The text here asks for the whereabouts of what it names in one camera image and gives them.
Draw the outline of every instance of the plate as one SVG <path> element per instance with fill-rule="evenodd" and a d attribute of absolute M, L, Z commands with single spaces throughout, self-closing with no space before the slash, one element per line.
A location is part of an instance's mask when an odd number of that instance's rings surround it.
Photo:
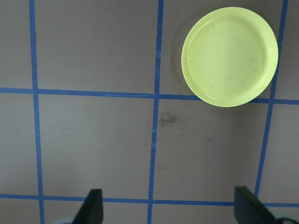
<path fill-rule="evenodd" d="M 269 24 L 240 7 L 215 10 L 190 30 L 182 50 L 185 80 L 202 100 L 231 107 L 256 98 L 272 80 L 278 46 Z"/>

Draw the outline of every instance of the gray surface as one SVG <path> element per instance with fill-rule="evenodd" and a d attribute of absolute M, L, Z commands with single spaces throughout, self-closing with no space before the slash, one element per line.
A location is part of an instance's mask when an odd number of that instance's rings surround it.
<path fill-rule="evenodd" d="M 222 7 L 244 7 L 262 16 L 278 37 L 281 4 L 281 0 L 165 0 L 160 93 L 193 94 L 185 83 L 180 57 L 187 34 L 201 17 Z M 260 97 L 269 94 L 268 89 Z"/>
<path fill-rule="evenodd" d="M 35 0 L 39 88 L 153 93 L 157 2 Z M 221 7 L 246 7 L 266 19 L 277 37 L 281 4 L 165 0 L 160 93 L 192 94 L 182 77 L 180 51 L 202 16 Z M 298 7 L 297 0 L 289 1 L 277 98 L 299 99 L 293 28 Z M 1 2 L 0 87 L 32 88 L 28 12 L 28 1 Z M 106 198 L 148 198 L 153 99 L 40 94 L 39 103 L 45 196 L 85 197 L 89 189 L 102 188 Z M 0 104 L 0 223 L 38 224 L 33 96 L 0 93 Z M 267 108 L 160 100 L 154 200 L 231 202 L 235 185 L 254 190 Z M 263 202 L 299 203 L 298 109 L 273 107 Z M 10 194 L 35 199 L 2 198 Z M 81 204 L 45 200 L 46 224 L 74 216 Z M 299 208 L 270 210 L 299 219 Z M 147 204 L 104 203 L 104 211 L 107 224 L 147 223 Z M 236 223 L 232 206 L 154 204 L 152 219 Z"/>
<path fill-rule="evenodd" d="M 237 224 L 233 207 L 154 205 L 153 224 Z"/>
<path fill-rule="evenodd" d="M 264 202 L 299 201 L 299 105 L 274 105 L 260 198 Z"/>
<path fill-rule="evenodd" d="M 266 113 L 160 100 L 155 198 L 233 201 L 235 185 L 254 190 Z"/>
<path fill-rule="evenodd" d="M 290 0 L 275 95 L 279 99 L 299 99 L 298 9 L 299 1 Z"/>
<path fill-rule="evenodd" d="M 1 199 L 0 223 L 37 224 L 39 208 L 36 200 Z"/>
<path fill-rule="evenodd" d="M 152 99 L 41 95 L 44 194 L 100 186 L 105 197 L 147 198 L 152 107 Z"/>
<path fill-rule="evenodd" d="M 28 2 L 0 4 L 0 87 L 32 88 Z"/>
<path fill-rule="evenodd" d="M 45 202 L 45 224 L 76 214 L 82 202 Z M 146 223 L 146 204 L 104 203 L 103 224 Z"/>
<path fill-rule="evenodd" d="M 32 96 L 2 93 L 0 105 L 1 193 L 36 195 Z"/>
<path fill-rule="evenodd" d="M 157 1 L 36 1 L 39 87 L 153 92 L 156 31 Z"/>

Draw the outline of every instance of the blue tape line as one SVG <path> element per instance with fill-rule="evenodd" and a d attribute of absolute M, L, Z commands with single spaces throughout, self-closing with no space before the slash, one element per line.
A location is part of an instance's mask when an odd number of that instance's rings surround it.
<path fill-rule="evenodd" d="M 207 205 L 207 206 L 234 206 L 234 203 L 233 203 L 233 202 L 176 201 L 176 200 L 154 200 L 154 204 L 181 204 L 181 205 Z"/>
<path fill-rule="evenodd" d="M 50 95 L 71 95 L 71 96 L 90 96 L 90 97 L 154 98 L 154 94 L 152 93 L 134 93 L 134 92 L 126 93 L 126 92 L 39 89 L 38 93 L 50 94 Z"/>
<path fill-rule="evenodd" d="M 37 167 L 37 183 L 39 195 L 39 208 L 41 224 L 44 224 L 44 208 L 43 208 L 43 171 L 42 171 L 42 154 L 41 154 L 41 134 L 39 122 L 39 102 L 38 94 L 33 94 L 33 107 L 34 107 L 34 124 L 36 134 L 36 167 Z"/>
<path fill-rule="evenodd" d="M 33 94 L 36 91 L 32 89 L 5 88 L 0 87 L 1 93 L 20 93 Z M 153 93 L 138 93 L 138 92 L 105 92 L 105 91 L 81 91 L 81 90 L 52 90 L 38 89 L 38 94 L 45 95 L 69 95 L 69 96 L 90 96 L 90 97 L 121 97 L 121 98 L 155 98 Z M 201 100 L 195 95 L 178 95 L 178 94 L 159 94 L 159 99 L 176 99 L 176 100 Z M 268 104 L 269 99 L 255 98 L 250 103 Z M 297 99 L 274 99 L 274 104 L 299 105 Z"/>
<path fill-rule="evenodd" d="M 147 199 L 103 198 L 103 202 L 147 204 Z"/>
<path fill-rule="evenodd" d="M 298 99 L 274 99 L 275 104 L 299 105 Z"/>
<path fill-rule="evenodd" d="M 44 196 L 44 201 L 73 201 L 83 202 L 85 197 Z"/>
<path fill-rule="evenodd" d="M 39 196 L 35 195 L 11 195 L 0 194 L 0 199 L 25 199 L 39 200 Z M 83 202 L 85 197 L 65 197 L 65 196 L 44 196 L 44 201 L 73 201 Z M 146 199 L 130 199 L 130 198 L 103 198 L 105 203 L 136 203 L 147 204 Z M 209 202 L 209 201 L 178 201 L 178 200 L 153 200 L 153 204 L 179 204 L 179 205 L 203 205 L 203 206 L 234 206 L 233 202 Z M 263 203 L 266 207 L 280 208 L 298 208 L 299 203 Z"/>
<path fill-rule="evenodd" d="M 201 100 L 195 95 L 160 94 L 160 99 Z"/>
<path fill-rule="evenodd" d="M 32 88 L 37 90 L 36 16 L 34 0 L 29 0 Z"/>
<path fill-rule="evenodd" d="M 154 94 L 153 126 L 152 126 L 152 138 L 151 138 L 152 142 L 151 142 L 150 168 L 149 168 L 149 199 L 148 199 L 147 224 L 151 224 L 152 210 L 153 210 L 156 145 L 157 145 L 157 126 L 158 126 L 159 93 L 160 93 L 163 9 L 164 9 L 164 0 L 159 0 L 159 2 L 158 2 L 158 18 L 157 18 L 157 40 L 156 40 L 155 94 Z"/>
<path fill-rule="evenodd" d="M 282 50 L 282 43 L 284 38 L 284 31 L 285 31 L 285 19 L 288 7 L 288 0 L 284 0 L 281 9 L 281 19 L 280 19 L 280 26 L 279 26 L 279 34 L 278 34 L 278 64 L 275 71 L 275 75 L 272 80 L 271 91 L 270 91 L 270 99 L 269 99 L 269 106 L 265 124 L 265 131 L 263 135 L 263 144 L 262 144 L 262 151 L 260 156 L 260 162 L 258 166 L 257 178 L 256 178 L 256 188 L 255 188 L 255 196 L 258 197 L 260 187 L 261 187 L 261 180 L 263 175 L 263 166 L 265 162 L 266 156 L 266 149 L 268 144 L 268 137 L 269 137 L 269 130 L 271 125 L 271 118 L 272 118 L 272 111 L 273 111 L 273 104 L 274 104 L 274 97 L 275 97 L 275 90 L 278 78 L 278 70 L 280 64 L 280 57 L 281 57 L 281 50 Z"/>
<path fill-rule="evenodd" d="M 36 59 L 36 22 L 35 22 L 35 3 L 29 0 L 29 19 L 30 19 L 30 46 L 31 46 L 31 69 L 32 69 L 32 88 L 33 88 L 33 107 L 34 124 L 36 136 L 36 168 L 39 196 L 40 223 L 45 223 L 43 207 L 43 172 L 41 155 L 41 136 L 39 122 L 39 104 L 38 104 L 38 81 L 37 81 L 37 59 Z"/>
<path fill-rule="evenodd" d="M 18 89 L 18 88 L 0 88 L 3 93 L 20 93 L 20 94 L 33 94 L 31 89 Z"/>
<path fill-rule="evenodd" d="M 10 194 L 0 194 L 0 199 L 26 199 L 26 200 L 38 200 L 39 196 L 34 195 L 10 195 Z"/>
<path fill-rule="evenodd" d="M 299 203 L 263 203 L 266 207 L 299 208 Z"/>
<path fill-rule="evenodd" d="M 268 104 L 269 103 L 269 99 L 255 98 L 255 99 L 251 100 L 250 103 Z"/>

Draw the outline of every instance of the yellow plate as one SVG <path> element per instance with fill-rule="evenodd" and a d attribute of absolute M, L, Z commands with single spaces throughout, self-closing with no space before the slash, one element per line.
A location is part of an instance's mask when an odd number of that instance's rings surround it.
<path fill-rule="evenodd" d="M 182 70 L 202 100 L 230 107 L 249 102 L 270 83 L 278 47 L 269 24 L 239 7 L 215 10 L 190 30 L 182 51 Z"/>

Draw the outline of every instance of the blue tape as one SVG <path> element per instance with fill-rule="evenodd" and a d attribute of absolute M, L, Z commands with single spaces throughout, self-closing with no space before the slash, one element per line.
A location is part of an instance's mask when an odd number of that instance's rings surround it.
<path fill-rule="evenodd" d="M 38 200 L 39 196 L 34 195 L 10 195 L 10 194 L 0 194 L 0 199 L 8 198 L 8 199 L 26 199 L 26 200 Z"/>
<path fill-rule="evenodd" d="M 31 69 L 32 69 L 32 88 L 33 88 L 33 107 L 34 124 L 36 135 L 36 167 L 39 196 L 40 222 L 45 223 L 43 207 L 43 172 L 41 156 L 41 136 L 39 123 L 39 104 L 38 104 L 38 84 L 37 84 L 37 59 L 36 59 L 36 22 L 35 22 L 35 3 L 29 0 L 29 19 L 30 19 L 30 46 L 31 46 Z"/>
<path fill-rule="evenodd" d="M 258 197 L 260 187 L 261 187 L 263 166 L 264 166 L 264 162 L 265 162 L 266 149 L 267 149 L 267 144 L 268 144 L 273 104 L 275 102 L 274 97 L 275 97 L 275 90 L 276 90 L 276 85 L 277 85 L 282 43 L 283 43 L 284 32 L 285 32 L 285 19 L 286 19 L 287 7 L 288 7 L 288 0 L 284 0 L 283 4 L 282 4 L 282 9 L 281 9 L 281 18 L 280 18 L 280 26 L 279 26 L 279 34 L 278 34 L 278 64 L 277 64 L 277 68 L 275 71 L 275 75 L 272 80 L 271 91 L 270 91 L 269 106 L 268 106 L 268 112 L 267 112 L 267 118 L 266 118 L 266 124 L 265 124 L 265 131 L 264 131 L 264 135 L 263 135 L 262 151 L 261 151 L 260 162 L 259 162 L 259 166 L 258 166 L 258 172 L 257 172 L 257 177 L 256 177 L 256 187 L 255 187 L 255 192 L 254 192 L 256 197 Z"/>
<path fill-rule="evenodd" d="M 4 93 L 20 93 L 20 94 L 33 94 L 31 89 L 18 89 L 18 88 L 0 88 L 0 92 Z"/>
<path fill-rule="evenodd" d="M 80 91 L 80 90 L 49 90 L 39 89 L 39 94 L 71 95 L 90 97 L 124 97 L 124 98 L 154 98 L 152 93 L 126 93 L 126 92 L 103 92 L 103 91 Z"/>
<path fill-rule="evenodd" d="M 234 203 L 233 203 L 233 202 L 176 201 L 176 200 L 154 200 L 154 204 L 181 204 L 181 205 L 206 205 L 206 206 L 234 206 Z"/>
<path fill-rule="evenodd" d="M 299 208 L 299 203 L 263 203 L 266 207 Z"/>
<path fill-rule="evenodd" d="M 149 199 L 148 199 L 147 224 L 151 224 L 152 210 L 153 210 L 156 146 L 157 146 L 157 126 L 158 126 L 159 96 L 160 96 L 159 93 L 160 93 L 163 8 L 164 8 L 164 0 L 159 0 L 158 19 L 157 19 L 157 40 L 156 40 L 155 94 L 154 94 L 152 142 L 151 142 L 150 168 L 149 168 Z"/>
<path fill-rule="evenodd" d="M 288 105 L 299 105 L 297 99 L 274 99 L 275 104 L 288 104 Z"/>
<path fill-rule="evenodd" d="M 201 100 L 195 95 L 160 94 L 160 99 Z"/>
<path fill-rule="evenodd" d="M 39 200 L 39 196 L 34 195 L 11 195 L 0 194 L 0 199 L 25 199 Z M 65 196 L 44 196 L 44 201 L 73 201 L 83 202 L 85 197 L 65 197 Z M 147 204 L 146 199 L 130 199 L 130 198 L 103 198 L 105 203 L 136 203 Z M 233 202 L 210 202 L 210 201 L 180 201 L 180 200 L 153 200 L 153 204 L 179 204 L 179 205 L 203 205 L 203 206 L 234 206 Z M 299 203 L 263 203 L 266 207 L 278 208 L 298 208 Z"/>

